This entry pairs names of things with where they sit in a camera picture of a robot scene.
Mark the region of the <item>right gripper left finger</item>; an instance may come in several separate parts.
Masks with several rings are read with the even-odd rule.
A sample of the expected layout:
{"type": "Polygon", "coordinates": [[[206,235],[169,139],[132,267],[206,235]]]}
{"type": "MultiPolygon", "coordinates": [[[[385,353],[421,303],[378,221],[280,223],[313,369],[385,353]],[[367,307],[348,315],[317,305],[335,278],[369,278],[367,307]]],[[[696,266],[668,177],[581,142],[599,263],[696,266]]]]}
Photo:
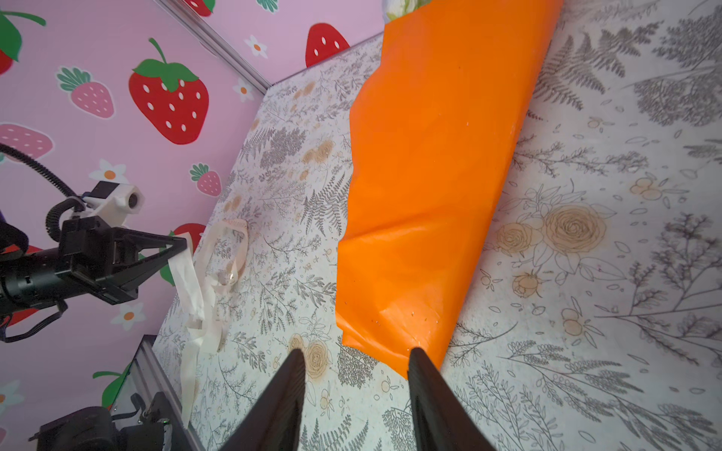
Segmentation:
{"type": "Polygon", "coordinates": [[[221,450],[297,450],[305,377],[304,353],[294,349],[221,450]]]}

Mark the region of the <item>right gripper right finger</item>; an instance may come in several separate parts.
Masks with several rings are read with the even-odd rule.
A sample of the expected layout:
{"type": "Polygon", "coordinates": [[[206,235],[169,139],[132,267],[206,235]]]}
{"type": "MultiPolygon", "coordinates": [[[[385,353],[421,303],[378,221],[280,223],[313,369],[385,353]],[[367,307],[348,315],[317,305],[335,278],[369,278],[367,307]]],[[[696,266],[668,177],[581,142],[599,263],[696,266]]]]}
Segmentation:
{"type": "Polygon", "coordinates": [[[417,450],[496,450],[423,349],[412,349],[407,377],[417,450]]]}

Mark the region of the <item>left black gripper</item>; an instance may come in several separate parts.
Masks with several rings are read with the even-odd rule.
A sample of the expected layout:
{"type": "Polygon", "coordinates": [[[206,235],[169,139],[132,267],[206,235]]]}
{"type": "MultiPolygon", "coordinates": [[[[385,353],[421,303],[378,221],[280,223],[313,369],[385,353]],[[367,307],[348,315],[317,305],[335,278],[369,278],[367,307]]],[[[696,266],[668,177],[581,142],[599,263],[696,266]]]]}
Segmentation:
{"type": "Polygon", "coordinates": [[[110,227],[97,217],[65,221],[58,247],[1,262],[1,315],[92,295],[107,304],[139,287],[188,249],[185,238],[110,227]]]}

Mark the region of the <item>cream ribbon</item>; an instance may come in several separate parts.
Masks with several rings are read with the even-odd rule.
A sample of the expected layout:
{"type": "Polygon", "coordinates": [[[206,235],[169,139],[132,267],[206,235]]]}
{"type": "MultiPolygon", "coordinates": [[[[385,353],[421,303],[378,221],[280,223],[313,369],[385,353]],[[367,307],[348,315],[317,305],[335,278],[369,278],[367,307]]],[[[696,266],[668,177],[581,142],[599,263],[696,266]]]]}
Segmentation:
{"type": "Polygon", "coordinates": [[[201,353],[215,354],[219,351],[224,325],[216,314],[220,297],[231,292],[240,280],[248,253],[248,223],[244,220],[225,220],[212,225],[205,232],[196,253],[189,248],[168,261],[174,279],[179,305],[188,316],[185,329],[189,339],[180,359],[180,420],[189,427],[197,389],[197,360],[201,353]],[[208,266],[218,240],[226,231],[241,234],[240,244],[229,268],[220,275],[210,274],[208,266]]]}

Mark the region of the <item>orange wrapping paper sheet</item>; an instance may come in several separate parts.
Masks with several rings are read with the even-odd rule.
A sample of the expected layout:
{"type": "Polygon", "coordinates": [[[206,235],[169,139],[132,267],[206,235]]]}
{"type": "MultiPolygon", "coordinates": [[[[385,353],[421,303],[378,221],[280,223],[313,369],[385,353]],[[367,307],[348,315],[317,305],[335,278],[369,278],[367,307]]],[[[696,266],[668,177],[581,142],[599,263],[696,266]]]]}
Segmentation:
{"type": "Polygon", "coordinates": [[[385,26],[350,122],[345,346],[441,366],[553,37],[558,1],[434,1],[385,26]]]}

